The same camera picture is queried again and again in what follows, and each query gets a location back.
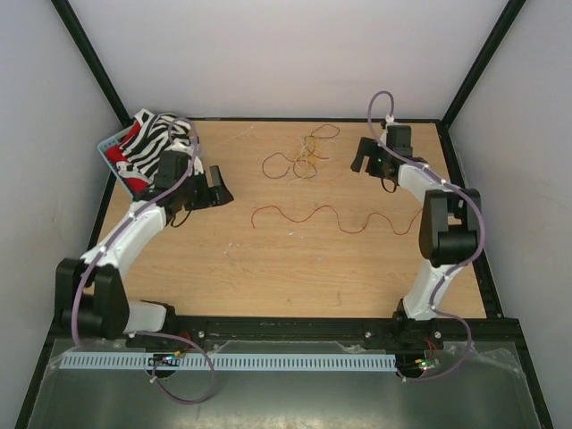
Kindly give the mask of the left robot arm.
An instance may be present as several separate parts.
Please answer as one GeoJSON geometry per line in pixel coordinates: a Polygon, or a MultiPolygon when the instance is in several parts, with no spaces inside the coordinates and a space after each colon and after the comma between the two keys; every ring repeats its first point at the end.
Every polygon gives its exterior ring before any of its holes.
{"type": "Polygon", "coordinates": [[[122,278],[141,251],[180,211],[224,206],[233,201],[218,166],[205,168],[197,156],[165,151],[149,185],[137,192],[125,216],[93,248],[65,258],[55,271],[55,321],[80,336],[114,340],[147,332],[158,346],[175,342],[179,325],[168,306],[130,301],[122,278]]]}

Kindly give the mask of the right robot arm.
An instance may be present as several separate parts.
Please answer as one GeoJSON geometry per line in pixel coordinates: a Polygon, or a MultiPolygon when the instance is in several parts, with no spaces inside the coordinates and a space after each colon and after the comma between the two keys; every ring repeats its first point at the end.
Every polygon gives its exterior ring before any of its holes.
{"type": "Polygon", "coordinates": [[[422,337],[421,323],[435,327],[438,316],[469,324],[439,309],[453,278],[483,251],[484,219],[480,193],[440,177],[422,157],[413,156],[411,128],[388,122],[379,139],[363,137],[350,166],[352,172],[391,181],[422,205],[418,246],[422,256],[417,277],[392,316],[391,337],[402,348],[422,337]]]}

